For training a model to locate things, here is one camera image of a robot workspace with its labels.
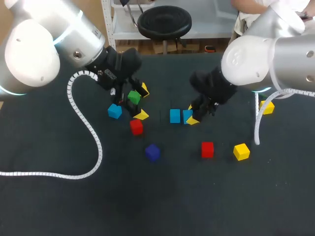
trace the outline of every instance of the cable wrap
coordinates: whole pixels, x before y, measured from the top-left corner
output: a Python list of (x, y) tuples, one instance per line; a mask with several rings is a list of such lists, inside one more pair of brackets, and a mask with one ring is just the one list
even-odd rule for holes
[(309, 92), (309, 91), (303, 91), (303, 90), (297, 90), (297, 89), (292, 89), (292, 88), (287, 88), (283, 89), (280, 91), (277, 91), (273, 94), (271, 94), (265, 101), (265, 103), (262, 105), (257, 117), (256, 117), (256, 123), (255, 123), (255, 131), (254, 131), (254, 138), (255, 138), (255, 143), (256, 145), (260, 144), (259, 140), (259, 126), (260, 126), (260, 121), (263, 116), (264, 111), (266, 110), (268, 104), (275, 98), (277, 98), (280, 95), (287, 94), (287, 95), (294, 95), (294, 94), (300, 94), (300, 95), (305, 95), (305, 96), (310, 96), (310, 97), (315, 97), (315, 92)]
[(76, 179), (83, 179), (83, 178), (87, 178), (89, 176), (91, 176), (92, 174), (94, 174), (101, 162), (102, 162), (102, 158), (103, 158), (103, 150), (102, 150), (102, 145), (100, 143), (100, 140), (96, 134), (96, 132), (94, 131), (94, 129), (92, 128), (92, 126), (90, 125), (90, 123), (87, 121), (87, 119), (84, 117), (84, 115), (80, 112), (79, 108), (77, 107), (77, 105), (75, 104), (73, 97), (72, 97), (72, 85), (73, 82), (79, 78), (82, 75), (87, 75), (90, 76), (93, 80), (97, 81), (97, 75), (90, 72), (90, 71), (79, 71), (77, 73), (75, 73), (69, 80), (68, 82), (68, 86), (67, 86), (67, 96), (69, 99), (69, 102), (72, 106), (72, 108), (74, 109), (74, 111), (76, 112), (76, 114), (79, 116), (79, 118), (81, 119), (81, 121), (86, 125), (86, 127), (89, 129), (90, 133), (92, 134), (96, 145), (97, 145), (97, 149), (98, 149), (98, 159), (97, 159), (97, 163), (96, 165), (93, 167), (93, 169), (91, 169), (89, 172), (83, 174), (83, 175), (78, 175), (78, 176), (71, 176), (71, 175), (62, 175), (62, 174), (58, 174), (58, 173), (51, 173), (51, 172), (0, 172), (0, 176), (7, 176), (7, 177), (17, 177), (17, 176), (48, 176), (48, 177), (56, 177), (56, 178), (64, 178), (64, 179), (72, 179), (72, 180), (76, 180)]

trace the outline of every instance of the stool leg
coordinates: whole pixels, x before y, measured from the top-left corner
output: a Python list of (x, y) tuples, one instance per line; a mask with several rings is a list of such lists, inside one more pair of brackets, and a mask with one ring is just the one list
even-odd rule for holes
[(163, 41), (163, 54), (164, 55), (167, 54), (167, 41), (166, 40)]

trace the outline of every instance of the wall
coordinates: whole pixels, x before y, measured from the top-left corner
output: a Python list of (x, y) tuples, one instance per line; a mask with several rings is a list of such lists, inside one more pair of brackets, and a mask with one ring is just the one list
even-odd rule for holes
[[(105, 35), (106, 28), (103, 17), (103, 10), (101, 5), (101, 0), (72, 0), (84, 13), (85, 15), (92, 21), (93, 24)], [(11, 28), (11, 24), (13, 21), (13, 17), (10, 11), (5, 7), (4, 0), (0, 0), (0, 44), (3, 39), (6, 37), (7, 33)]]

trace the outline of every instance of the person's arm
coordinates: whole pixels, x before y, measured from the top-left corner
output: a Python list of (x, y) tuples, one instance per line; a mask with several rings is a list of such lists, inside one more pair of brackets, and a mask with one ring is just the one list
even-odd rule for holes
[(315, 16), (315, 0), (310, 0), (309, 4), (307, 5), (303, 12), (310, 17)]
[(267, 10), (255, 0), (231, 0), (232, 5), (239, 11), (247, 14), (262, 14)]

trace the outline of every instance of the dark blue cube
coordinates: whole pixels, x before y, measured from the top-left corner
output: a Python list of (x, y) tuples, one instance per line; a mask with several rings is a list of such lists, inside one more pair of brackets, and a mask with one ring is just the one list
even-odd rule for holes
[(160, 149), (155, 146), (154, 144), (151, 144), (148, 146), (145, 150), (147, 158), (149, 158), (150, 161), (156, 161), (160, 158), (161, 151)]

